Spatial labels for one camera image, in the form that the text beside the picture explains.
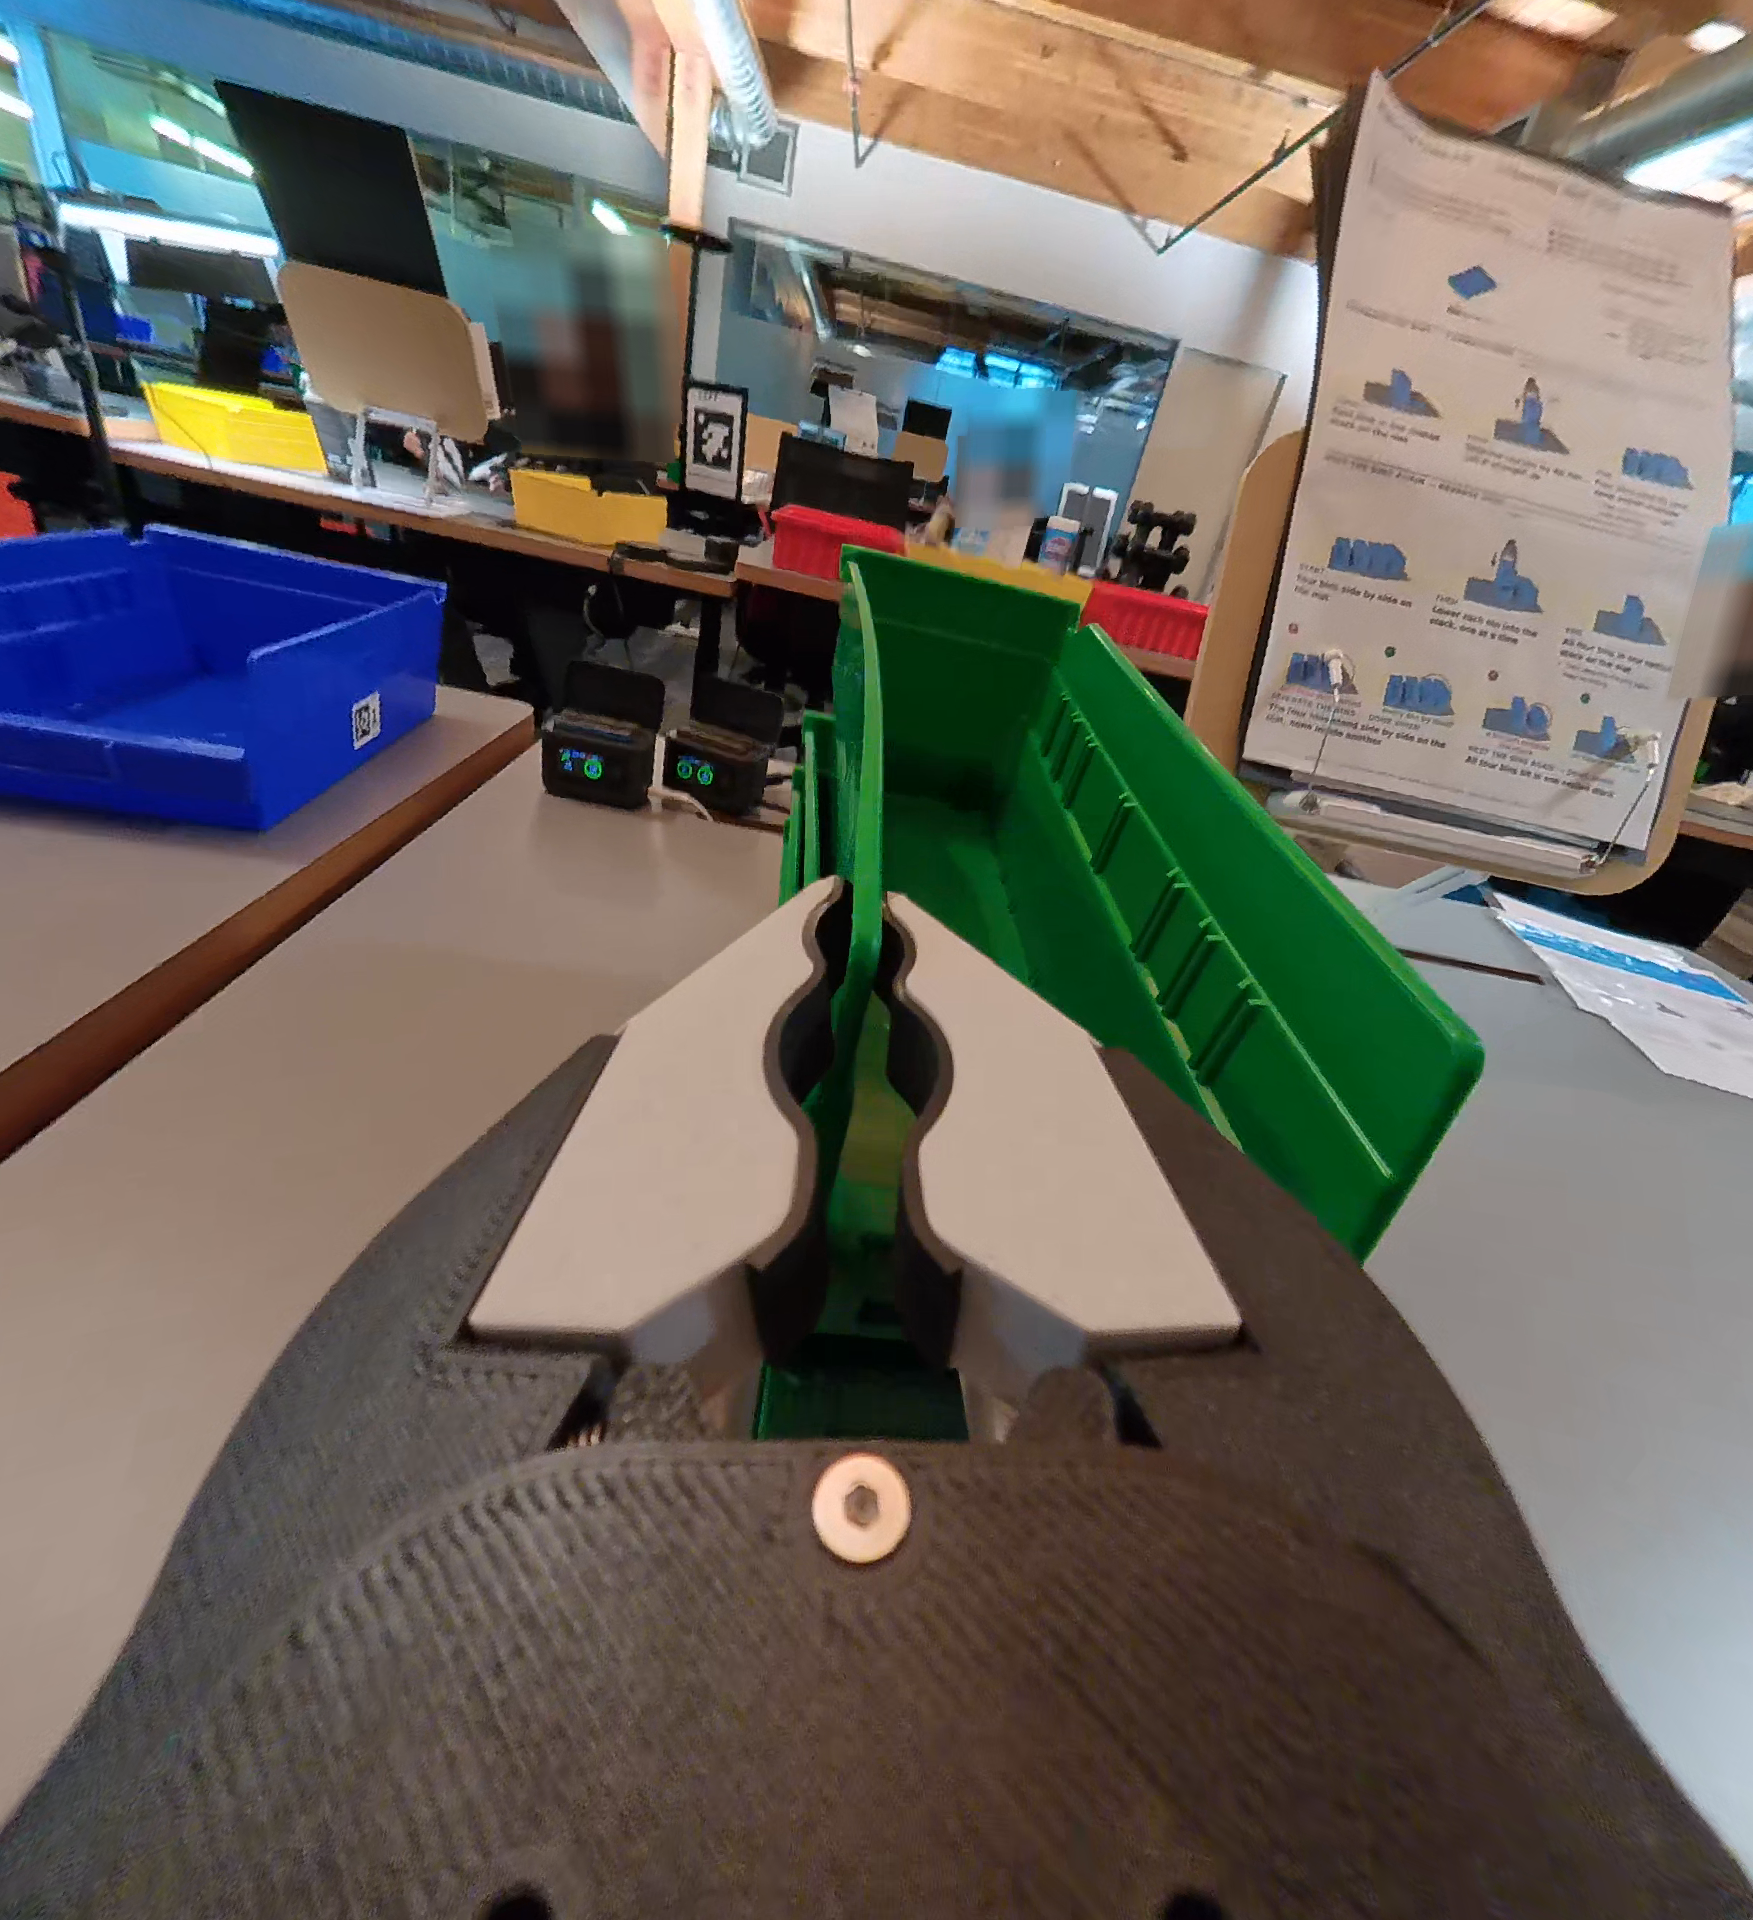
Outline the green plastic bin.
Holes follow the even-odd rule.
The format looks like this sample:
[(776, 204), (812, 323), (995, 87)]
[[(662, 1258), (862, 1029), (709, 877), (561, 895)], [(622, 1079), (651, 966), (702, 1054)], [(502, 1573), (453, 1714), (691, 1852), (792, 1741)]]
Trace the green plastic bin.
[(837, 722), (825, 712), (800, 717), (800, 743), (792, 771), (792, 814), (783, 827), (776, 898), (789, 901), (817, 878), (844, 872), (837, 851)]
[(1465, 1022), (1068, 602), (844, 548), (830, 717), (853, 906), (813, 1118), (837, 1273), (820, 1327), (762, 1369), (753, 1434), (967, 1430), (887, 1280), (879, 915), (906, 892), (1118, 1054), (1244, 1282), (1236, 1349), (1122, 1366), (1123, 1440), (1197, 1451), (1197, 1423), (1250, 1426), (1257, 1391), (1330, 1463), (1480, 1451), (1362, 1271), (1480, 1080)]

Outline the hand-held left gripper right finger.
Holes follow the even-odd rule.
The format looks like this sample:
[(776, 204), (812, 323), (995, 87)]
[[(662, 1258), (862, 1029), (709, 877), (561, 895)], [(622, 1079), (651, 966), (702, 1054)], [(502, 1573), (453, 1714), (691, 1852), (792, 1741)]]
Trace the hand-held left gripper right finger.
[(894, 1302), (1005, 1440), (1035, 1381), (1224, 1352), (1244, 1313), (1105, 1047), (906, 892), (884, 898), (884, 1080), (910, 1111)]

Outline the black dumbbell rack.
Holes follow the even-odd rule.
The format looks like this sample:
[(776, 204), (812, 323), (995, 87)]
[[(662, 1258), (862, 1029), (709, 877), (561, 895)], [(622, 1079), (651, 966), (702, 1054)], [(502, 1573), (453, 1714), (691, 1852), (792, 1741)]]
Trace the black dumbbell rack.
[(1160, 511), (1148, 497), (1126, 505), (1122, 532), (1106, 544), (1106, 578), (1123, 588), (1186, 594), (1175, 581), (1189, 569), (1196, 511)]

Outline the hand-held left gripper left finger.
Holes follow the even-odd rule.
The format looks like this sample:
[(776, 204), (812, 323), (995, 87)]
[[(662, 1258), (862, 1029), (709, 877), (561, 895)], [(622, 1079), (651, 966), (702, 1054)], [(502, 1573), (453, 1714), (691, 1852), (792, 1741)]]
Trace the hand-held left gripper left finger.
[(715, 1430), (756, 1427), (830, 1282), (813, 1094), (850, 919), (817, 878), (605, 1037), (463, 1316), (477, 1349), (678, 1369)]

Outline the wooden board document stand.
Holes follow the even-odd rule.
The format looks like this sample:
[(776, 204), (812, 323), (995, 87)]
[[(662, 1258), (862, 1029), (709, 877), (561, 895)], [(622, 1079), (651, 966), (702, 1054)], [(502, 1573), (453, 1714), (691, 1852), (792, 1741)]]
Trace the wooden board document stand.
[(449, 501), (463, 467), (449, 444), (480, 444), (502, 420), (480, 323), (435, 293), (285, 262), (277, 288), (311, 396), (349, 420), (349, 483), (373, 491), (368, 436), (405, 426), (423, 441), (423, 503)]

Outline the printed instruction sheet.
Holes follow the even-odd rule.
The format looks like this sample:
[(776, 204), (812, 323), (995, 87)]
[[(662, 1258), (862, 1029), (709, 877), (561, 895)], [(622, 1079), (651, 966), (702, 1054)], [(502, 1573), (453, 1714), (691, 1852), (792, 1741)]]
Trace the printed instruction sheet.
[(1321, 323), (1240, 754), (1643, 861), (1734, 467), (1734, 221), (1441, 128), (1374, 73), (1323, 147)]

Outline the black flat panel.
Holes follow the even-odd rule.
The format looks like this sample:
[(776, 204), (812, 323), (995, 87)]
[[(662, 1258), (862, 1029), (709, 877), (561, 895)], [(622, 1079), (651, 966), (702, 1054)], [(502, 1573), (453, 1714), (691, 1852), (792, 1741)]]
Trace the black flat panel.
[(446, 293), (405, 128), (227, 79), (216, 96), (288, 262)]

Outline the large yellow bin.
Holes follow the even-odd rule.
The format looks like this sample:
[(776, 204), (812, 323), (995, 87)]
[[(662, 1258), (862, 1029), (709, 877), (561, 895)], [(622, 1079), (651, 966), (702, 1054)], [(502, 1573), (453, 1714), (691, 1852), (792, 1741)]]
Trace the large yellow bin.
[(516, 467), (509, 495), (521, 530), (577, 547), (659, 547), (669, 527), (662, 495), (604, 490), (590, 476)]
[(311, 414), (265, 396), (233, 396), (173, 380), (149, 380), (146, 407), (163, 444), (208, 464), (327, 476)]

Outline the wooden top work table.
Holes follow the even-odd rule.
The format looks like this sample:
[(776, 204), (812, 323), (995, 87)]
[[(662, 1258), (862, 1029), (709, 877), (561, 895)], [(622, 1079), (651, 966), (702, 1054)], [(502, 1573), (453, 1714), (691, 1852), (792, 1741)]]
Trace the wooden top work table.
[[(792, 591), (805, 599), (829, 602), (837, 605), (843, 599), (843, 581), (823, 581), (817, 574), (803, 574), (803, 571), (789, 571), (776, 569), (768, 559), (756, 559), (753, 555), (741, 555), (735, 567), (735, 585), (738, 588), (775, 588), (775, 591)], [(1133, 665), (1138, 665), (1148, 676), (1169, 676), (1175, 682), (1189, 682), (1197, 672), (1196, 658), (1183, 655), (1160, 655), (1148, 646), (1133, 646), (1123, 636), (1115, 636), (1111, 628), (1105, 628), (1105, 636), (1122, 658), (1126, 658)]]
[(83, 414), (0, 392), (0, 470), (36, 530), (164, 524), (440, 582), (440, 682), (539, 712), (581, 658), (659, 673), (671, 700), (735, 665), (731, 582), (526, 532), (497, 497), (426, 501), (401, 467), (375, 467), (375, 485), (356, 491), (154, 437), (99, 444)]

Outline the silver ventilation duct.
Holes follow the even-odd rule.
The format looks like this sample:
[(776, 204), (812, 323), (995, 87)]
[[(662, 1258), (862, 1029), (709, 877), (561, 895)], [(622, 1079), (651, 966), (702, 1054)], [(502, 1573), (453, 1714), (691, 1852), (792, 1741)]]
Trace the silver ventilation duct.
[(699, 45), (715, 73), (715, 144), (749, 185), (789, 195), (796, 131), (780, 117), (768, 66), (742, 2), (691, 2)]
[(1600, 174), (1624, 174), (1667, 153), (1721, 141), (1730, 151), (1741, 144), (1753, 151), (1753, 35), (1583, 117), (1547, 153)]

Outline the red plastic bin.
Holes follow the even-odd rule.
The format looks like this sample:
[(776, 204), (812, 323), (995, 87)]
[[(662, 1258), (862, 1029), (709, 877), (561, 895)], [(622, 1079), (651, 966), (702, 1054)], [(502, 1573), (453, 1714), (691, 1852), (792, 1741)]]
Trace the red plastic bin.
[(1092, 582), (1084, 612), (1115, 646), (1160, 660), (1197, 660), (1206, 605), (1173, 591)]
[(805, 581), (837, 582), (844, 548), (907, 555), (901, 530), (840, 514), (817, 505), (785, 503), (772, 508), (772, 569)]

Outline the grey desk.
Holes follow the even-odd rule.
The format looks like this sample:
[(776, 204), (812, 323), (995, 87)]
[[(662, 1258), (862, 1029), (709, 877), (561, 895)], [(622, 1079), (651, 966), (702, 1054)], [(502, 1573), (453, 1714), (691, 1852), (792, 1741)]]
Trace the grey desk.
[[(0, 1162), (0, 1824), (338, 1271), (775, 892), (766, 834), (561, 805), (526, 754)], [(1489, 1054), (1371, 1278), (1753, 1878), (1753, 1101), (1650, 1067), (1482, 909), (1362, 909)]]
[(533, 743), (440, 689), (420, 727), (265, 834), (0, 801), (0, 1162)]

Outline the black power adapter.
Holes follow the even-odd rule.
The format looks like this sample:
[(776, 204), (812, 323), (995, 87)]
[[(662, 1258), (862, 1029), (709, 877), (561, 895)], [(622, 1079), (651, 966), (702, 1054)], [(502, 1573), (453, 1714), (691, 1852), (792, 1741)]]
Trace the black power adapter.
[(729, 676), (698, 676), (689, 719), (659, 744), (662, 793), (698, 801), (718, 818), (753, 814), (768, 791), (783, 724), (783, 693)]

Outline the blue header paper sheet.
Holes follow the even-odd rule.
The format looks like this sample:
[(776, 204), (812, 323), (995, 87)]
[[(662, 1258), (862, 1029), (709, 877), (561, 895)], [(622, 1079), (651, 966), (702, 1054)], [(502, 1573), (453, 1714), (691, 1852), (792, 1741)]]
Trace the blue header paper sheet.
[(1660, 1073), (1753, 1101), (1753, 992), (1683, 948), (1650, 943), (1492, 892), (1520, 938), (1583, 1013), (1609, 1022)]

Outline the black charging case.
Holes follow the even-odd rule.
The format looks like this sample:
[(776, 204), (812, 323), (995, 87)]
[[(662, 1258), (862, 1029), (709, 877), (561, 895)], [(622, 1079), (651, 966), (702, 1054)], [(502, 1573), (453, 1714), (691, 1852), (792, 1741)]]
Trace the black charging case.
[(648, 811), (667, 682), (604, 660), (568, 660), (540, 739), (540, 786), (556, 798)]

